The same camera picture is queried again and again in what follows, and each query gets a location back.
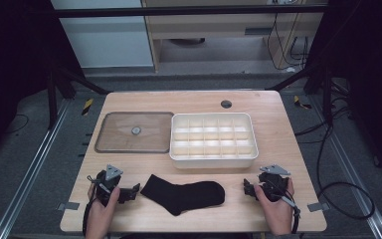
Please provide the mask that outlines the grey metal table bracket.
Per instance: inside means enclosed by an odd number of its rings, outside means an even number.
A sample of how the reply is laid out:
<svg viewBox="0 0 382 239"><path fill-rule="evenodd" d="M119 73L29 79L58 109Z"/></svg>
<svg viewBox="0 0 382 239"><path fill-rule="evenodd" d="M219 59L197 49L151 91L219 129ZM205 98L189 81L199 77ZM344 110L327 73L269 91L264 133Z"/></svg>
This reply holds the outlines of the grey metal table bracket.
<svg viewBox="0 0 382 239"><path fill-rule="evenodd" d="M307 208L308 208L308 210L310 212L314 212L314 211L326 211L326 210L330 209L330 207L329 207L329 205L327 203L320 203L320 202L308 204Z"/></svg>
<svg viewBox="0 0 382 239"><path fill-rule="evenodd" d="M58 211L65 211L65 210L77 210L80 207L78 202L63 202L59 203L56 209Z"/></svg>

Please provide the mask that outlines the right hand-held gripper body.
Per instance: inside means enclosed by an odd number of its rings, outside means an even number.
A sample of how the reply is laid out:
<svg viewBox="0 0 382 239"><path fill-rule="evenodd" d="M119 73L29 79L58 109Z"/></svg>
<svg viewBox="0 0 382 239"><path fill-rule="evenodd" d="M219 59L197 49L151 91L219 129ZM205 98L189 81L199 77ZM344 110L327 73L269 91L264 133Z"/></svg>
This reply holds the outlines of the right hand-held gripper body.
<svg viewBox="0 0 382 239"><path fill-rule="evenodd" d="M270 202L276 202L286 195L290 176L287 170L273 164L262 166L260 171L262 173L259 175L259 182L262 184L264 194Z"/></svg>

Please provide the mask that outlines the yellow black striped tape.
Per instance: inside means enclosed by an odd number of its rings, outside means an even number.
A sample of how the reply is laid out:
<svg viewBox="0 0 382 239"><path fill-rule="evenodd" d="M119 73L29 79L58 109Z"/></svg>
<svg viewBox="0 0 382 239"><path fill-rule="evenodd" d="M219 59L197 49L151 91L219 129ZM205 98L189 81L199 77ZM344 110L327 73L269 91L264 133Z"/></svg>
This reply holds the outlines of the yellow black striped tape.
<svg viewBox="0 0 382 239"><path fill-rule="evenodd" d="M300 99L299 99L298 96L294 96L294 97L293 97L293 103L294 103L295 106L300 107L300 108L303 108L303 109L306 109L306 110L310 110L310 109L312 109L312 107L311 107L310 104L303 104L303 103L300 101Z"/></svg>
<svg viewBox="0 0 382 239"><path fill-rule="evenodd" d="M88 114L93 102L94 102L94 99L86 100L85 105L84 105L83 110L82 110L82 116L86 116Z"/></svg>

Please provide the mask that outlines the black horizontal frame bar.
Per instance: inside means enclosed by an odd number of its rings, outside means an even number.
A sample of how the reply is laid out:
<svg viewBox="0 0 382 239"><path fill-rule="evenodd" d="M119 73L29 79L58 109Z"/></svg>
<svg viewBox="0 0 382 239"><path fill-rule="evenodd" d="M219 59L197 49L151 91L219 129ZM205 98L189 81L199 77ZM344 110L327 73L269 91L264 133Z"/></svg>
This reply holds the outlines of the black horizontal frame bar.
<svg viewBox="0 0 382 239"><path fill-rule="evenodd" d="M54 10L51 15L59 18L180 16L221 14L271 14L271 13L320 13L327 11L327 4L314 5L226 5L183 6L146 8L68 9Z"/></svg>

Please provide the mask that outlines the black sock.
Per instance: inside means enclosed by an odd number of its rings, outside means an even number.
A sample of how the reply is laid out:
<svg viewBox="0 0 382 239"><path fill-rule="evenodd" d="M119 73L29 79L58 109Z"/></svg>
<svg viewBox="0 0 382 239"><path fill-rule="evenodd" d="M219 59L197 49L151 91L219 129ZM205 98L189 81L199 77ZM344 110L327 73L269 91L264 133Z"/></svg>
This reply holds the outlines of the black sock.
<svg viewBox="0 0 382 239"><path fill-rule="evenodd" d="M154 174L141 194L165 208L173 216L182 212L218 206L225 202L225 189L215 181L173 184Z"/></svg>

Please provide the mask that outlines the person's right hand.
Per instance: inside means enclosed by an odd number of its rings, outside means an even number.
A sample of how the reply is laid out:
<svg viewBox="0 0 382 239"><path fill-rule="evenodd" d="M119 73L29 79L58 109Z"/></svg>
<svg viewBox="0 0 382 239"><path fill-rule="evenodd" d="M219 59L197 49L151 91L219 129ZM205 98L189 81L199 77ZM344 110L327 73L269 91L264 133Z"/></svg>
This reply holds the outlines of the person's right hand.
<svg viewBox="0 0 382 239"><path fill-rule="evenodd" d="M289 235L292 230L293 209L283 200L269 201L259 185L255 185L254 190L263 208L270 232L274 236Z"/></svg>

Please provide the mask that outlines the light wooden desk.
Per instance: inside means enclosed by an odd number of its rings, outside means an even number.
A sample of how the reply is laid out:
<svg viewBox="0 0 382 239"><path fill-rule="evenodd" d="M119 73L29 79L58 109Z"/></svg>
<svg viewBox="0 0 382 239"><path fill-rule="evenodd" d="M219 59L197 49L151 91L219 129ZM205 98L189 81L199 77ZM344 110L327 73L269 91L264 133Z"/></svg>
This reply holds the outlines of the light wooden desk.
<svg viewBox="0 0 382 239"><path fill-rule="evenodd" d="M144 7L225 6L225 5L306 5L327 0L140 0ZM149 38L198 39L211 37L263 37L274 66L290 65L291 44L296 38L313 37L320 13L221 14L147 16Z"/></svg>

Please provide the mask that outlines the black metal stand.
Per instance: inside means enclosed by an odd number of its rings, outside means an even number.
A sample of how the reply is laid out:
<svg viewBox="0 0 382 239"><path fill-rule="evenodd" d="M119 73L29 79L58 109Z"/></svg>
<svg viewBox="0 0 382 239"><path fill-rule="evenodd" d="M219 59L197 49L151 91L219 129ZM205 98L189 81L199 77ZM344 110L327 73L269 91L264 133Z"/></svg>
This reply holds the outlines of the black metal stand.
<svg viewBox="0 0 382 239"><path fill-rule="evenodd" d="M331 112L331 69L326 64L314 63L286 80L267 88L267 91L279 92L299 79L307 78L303 90L311 95L322 88L322 115L328 125L332 125Z"/></svg>
<svg viewBox="0 0 382 239"><path fill-rule="evenodd" d="M47 92L48 92L48 106L49 106L49 126L48 129L54 127L58 119L58 107L57 107L57 91L60 91L64 99L72 99L76 95L71 81L79 83L80 85L92 90L100 95L109 94L108 90L105 90L91 82L85 77L82 77L76 73L73 73L65 68L52 67L48 71L47 76Z"/></svg>

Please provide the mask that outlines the transparent box lid with knob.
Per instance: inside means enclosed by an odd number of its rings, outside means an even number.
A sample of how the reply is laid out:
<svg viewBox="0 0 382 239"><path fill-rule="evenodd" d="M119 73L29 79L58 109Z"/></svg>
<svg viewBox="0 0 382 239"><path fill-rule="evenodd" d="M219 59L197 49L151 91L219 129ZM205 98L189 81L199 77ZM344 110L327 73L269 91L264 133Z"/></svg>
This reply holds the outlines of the transparent box lid with knob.
<svg viewBox="0 0 382 239"><path fill-rule="evenodd" d="M170 112L113 112L101 124L95 151L166 153L170 148Z"/></svg>

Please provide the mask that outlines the aluminium floor rail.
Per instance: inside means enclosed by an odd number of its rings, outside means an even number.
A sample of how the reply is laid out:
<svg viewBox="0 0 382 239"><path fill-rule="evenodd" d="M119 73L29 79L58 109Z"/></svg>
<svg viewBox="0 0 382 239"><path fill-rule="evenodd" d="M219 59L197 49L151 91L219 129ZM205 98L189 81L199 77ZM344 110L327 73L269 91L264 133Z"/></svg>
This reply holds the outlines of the aluminium floor rail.
<svg viewBox="0 0 382 239"><path fill-rule="evenodd" d="M336 155L336 160L345 175L346 181L354 186L352 192L358 206L360 207L360 210L364 216L368 216L366 221L373 235L376 239L382 239L382 215L378 207L375 206L375 210L372 210L374 205L373 200L370 198L370 194L368 193L365 183L362 181L353 166L338 135L333 130L331 130L327 135L328 140L331 143L331 148Z"/></svg>
<svg viewBox="0 0 382 239"><path fill-rule="evenodd" d="M54 125L47 130L35 156L30 163L26 174L19 184L15 195L0 220L0 239L7 239L18 215L23 208L26 199L36 181L36 178L45 162L48 153L57 137L57 134L66 118L67 111L71 105L71 100L62 100L58 109L57 119Z"/></svg>

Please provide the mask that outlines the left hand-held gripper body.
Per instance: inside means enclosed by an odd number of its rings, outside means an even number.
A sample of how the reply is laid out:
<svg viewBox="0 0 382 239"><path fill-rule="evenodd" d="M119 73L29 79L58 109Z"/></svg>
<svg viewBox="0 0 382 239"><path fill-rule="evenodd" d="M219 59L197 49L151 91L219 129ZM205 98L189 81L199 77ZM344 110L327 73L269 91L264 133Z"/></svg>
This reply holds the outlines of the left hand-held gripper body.
<svg viewBox="0 0 382 239"><path fill-rule="evenodd" d="M118 186L123 171L111 164L106 166L96 178L89 178L93 185L92 199L96 198L103 206L107 206L112 191Z"/></svg>

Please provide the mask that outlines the white divided storage box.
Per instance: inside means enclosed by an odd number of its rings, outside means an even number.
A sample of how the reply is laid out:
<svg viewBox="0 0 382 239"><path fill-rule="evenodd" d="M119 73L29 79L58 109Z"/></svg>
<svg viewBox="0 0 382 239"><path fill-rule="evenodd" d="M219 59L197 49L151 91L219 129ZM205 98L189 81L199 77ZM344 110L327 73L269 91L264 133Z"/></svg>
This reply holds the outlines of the white divided storage box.
<svg viewBox="0 0 382 239"><path fill-rule="evenodd" d="M176 168L247 168L259 155L246 113L177 114L169 155Z"/></svg>

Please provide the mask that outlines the person's left hand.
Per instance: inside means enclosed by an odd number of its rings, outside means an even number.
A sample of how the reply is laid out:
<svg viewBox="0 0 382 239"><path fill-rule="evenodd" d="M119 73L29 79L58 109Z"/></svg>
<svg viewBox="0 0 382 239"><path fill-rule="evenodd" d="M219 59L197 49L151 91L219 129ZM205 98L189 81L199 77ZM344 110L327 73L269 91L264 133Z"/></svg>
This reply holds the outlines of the person's left hand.
<svg viewBox="0 0 382 239"><path fill-rule="evenodd" d="M87 220L86 239L105 237L112 222L118 195L119 188L116 187L111 193L107 206L102 205L98 199L93 202Z"/></svg>

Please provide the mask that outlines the white cabinet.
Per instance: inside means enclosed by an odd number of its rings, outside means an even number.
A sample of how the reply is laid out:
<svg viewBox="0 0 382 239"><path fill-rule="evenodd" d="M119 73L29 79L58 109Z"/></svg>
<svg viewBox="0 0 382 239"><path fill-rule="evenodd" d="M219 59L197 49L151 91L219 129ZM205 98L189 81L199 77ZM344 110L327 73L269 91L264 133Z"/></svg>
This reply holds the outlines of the white cabinet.
<svg viewBox="0 0 382 239"><path fill-rule="evenodd" d="M140 0L51 0L56 10L140 8ZM61 18L83 69L152 67L144 18Z"/></svg>

